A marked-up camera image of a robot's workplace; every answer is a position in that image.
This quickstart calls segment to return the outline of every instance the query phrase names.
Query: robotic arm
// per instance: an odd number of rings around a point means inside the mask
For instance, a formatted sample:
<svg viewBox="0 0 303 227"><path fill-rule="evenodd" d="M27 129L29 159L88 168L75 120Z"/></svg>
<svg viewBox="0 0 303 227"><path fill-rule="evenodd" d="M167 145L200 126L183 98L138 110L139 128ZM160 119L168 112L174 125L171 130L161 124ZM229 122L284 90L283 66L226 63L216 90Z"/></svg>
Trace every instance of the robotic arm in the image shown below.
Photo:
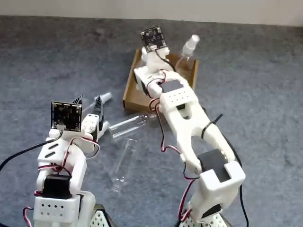
<svg viewBox="0 0 303 227"><path fill-rule="evenodd" d="M168 54L168 48L164 49L158 51ZM170 71L165 61L153 64L154 59L154 51L148 52L147 66L134 69L137 87L150 98L159 99L159 111L164 114L177 139L182 162L189 171L199 175L196 192L187 205L186 217L182 221L192 218L194 223L201 225L226 227L219 213L235 199L245 173L188 82L178 73ZM201 137L214 150L197 156L191 146L192 136Z"/></svg>
<svg viewBox="0 0 303 227"><path fill-rule="evenodd" d="M38 157L35 227L111 226L105 212L99 210L94 217L95 196L81 191L87 168L85 153L94 153L92 157L97 154L95 150L100 148L97 141L108 129L108 122L103 120L102 99L98 97L79 128L81 104L82 97L79 97L71 104L62 103L55 111L58 103L52 103L53 128L46 140L61 137L44 145Z"/></svg>

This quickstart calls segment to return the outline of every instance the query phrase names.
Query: cardboard box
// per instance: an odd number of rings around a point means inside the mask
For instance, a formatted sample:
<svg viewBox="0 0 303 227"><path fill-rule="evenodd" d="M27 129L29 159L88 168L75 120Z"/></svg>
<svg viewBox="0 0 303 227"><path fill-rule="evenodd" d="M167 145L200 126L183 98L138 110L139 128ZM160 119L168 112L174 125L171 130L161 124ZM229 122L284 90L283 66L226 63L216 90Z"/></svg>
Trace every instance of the cardboard box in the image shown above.
<svg viewBox="0 0 303 227"><path fill-rule="evenodd" d="M172 64L176 64L179 56L177 54L169 54L167 59ZM142 91L137 90L137 84L134 80L134 69L141 59L141 50L138 49L134 56L134 61L131 70L128 75L128 80L123 96L123 106L125 109L136 111L136 112L149 112L148 105L150 98L148 98ZM196 77L198 73L198 60L194 60L193 68L189 69L187 65L180 65L184 69L184 78L188 80L189 85L194 89L196 85Z"/></svg>

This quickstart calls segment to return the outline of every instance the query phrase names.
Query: white bracket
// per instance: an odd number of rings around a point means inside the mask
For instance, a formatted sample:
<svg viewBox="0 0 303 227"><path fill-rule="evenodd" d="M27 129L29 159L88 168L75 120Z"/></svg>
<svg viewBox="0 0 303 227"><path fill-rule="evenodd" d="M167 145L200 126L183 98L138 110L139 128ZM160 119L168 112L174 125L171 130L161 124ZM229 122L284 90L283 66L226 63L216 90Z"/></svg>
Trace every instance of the white bracket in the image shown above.
<svg viewBox="0 0 303 227"><path fill-rule="evenodd" d="M179 227L229 227L220 214L216 214L205 220L205 223L196 223L191 217L188 217Z"/></svg>
<svg viewBox="0 0 303 227"><path fill-rule="evenodd" d="M78 219L80 196L67 200L36 197L34 220L44 222L73 223Z"/></svg>

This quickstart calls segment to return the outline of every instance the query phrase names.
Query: gray carpet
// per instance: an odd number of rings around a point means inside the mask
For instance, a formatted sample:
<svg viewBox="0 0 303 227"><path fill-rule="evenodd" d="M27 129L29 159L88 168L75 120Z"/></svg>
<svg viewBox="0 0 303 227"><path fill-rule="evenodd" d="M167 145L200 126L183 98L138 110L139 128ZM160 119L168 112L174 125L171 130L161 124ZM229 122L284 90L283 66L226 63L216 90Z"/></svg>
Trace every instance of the gray carpet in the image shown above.
<svg viewBox="0 0 303 227"><path fill-rule="evenodd" d="M238 150L247 179L244 202L252 227L300 226L303 207L303 29L165 20L0 17L0 160L42 142L50 128L50 101L71 101L111 91L110 122L125 115L122 96L138 32L161 25L170 49L201 37L196 94ZM94 30L100 28L101 37ZM167 129L167 143L173 143ZM118 198L105 166L117 146L109 135L88 161L83 189L95 194L118 226L172 227L186 187L183 165L162 154L160 128L140 138L130 184ZM194 140L197 153L210 149ZM0 220L25 226L33 206L39 149L11 161L0 174ZM223 213L245 226L239 198Z"/></svg>

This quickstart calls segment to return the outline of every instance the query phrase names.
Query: plastic bottle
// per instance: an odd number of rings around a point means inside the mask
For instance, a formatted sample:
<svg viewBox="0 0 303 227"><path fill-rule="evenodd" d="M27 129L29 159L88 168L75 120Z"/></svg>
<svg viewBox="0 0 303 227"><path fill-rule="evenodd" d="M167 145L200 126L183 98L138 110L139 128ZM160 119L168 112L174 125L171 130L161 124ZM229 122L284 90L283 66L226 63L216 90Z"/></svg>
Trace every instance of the plastic bottle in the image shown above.
<svg viewBox="0 0 303 227"><path fill-rule="evenodd" d="M193 52L199 41L199 36L192 35L190 39L184 44L180 58L175 65L177 73L179 73L187 80L189 80L191 76L191 69L193 68L195 60L193 58Z"/></svg>
<svg viewBox="0 0 303 227"><path fill-rule="evenodd" d="M131 168L134 166L136 157L137 141L127 138L123 140L121 153L114 165L111 179L113 182L112 190L121 193L122 187L128 183Z"/></svg>
<svg viewBox="0 0 303 227"><path fill-rule="evenodd" d="M131 138L134 134L142 132L140 129L147 124L149 118L145 113L132 114L110 124L108 129L113 141Z"/></svg>
<svg viewBox="0 0 303 227"><path fill-rule="evenodd" d="M84 118L87 114L90 114L92 109L95 106L96 103L96 99L99 96L94 97L94 101L92 101L91 103L89 103L88 99L84 99L83 100L83 107L82 107L82 118ZM100 95L102 103L106 103L109 99L112 98L112 93L111 92L107 92L105 94Z"/></svg>

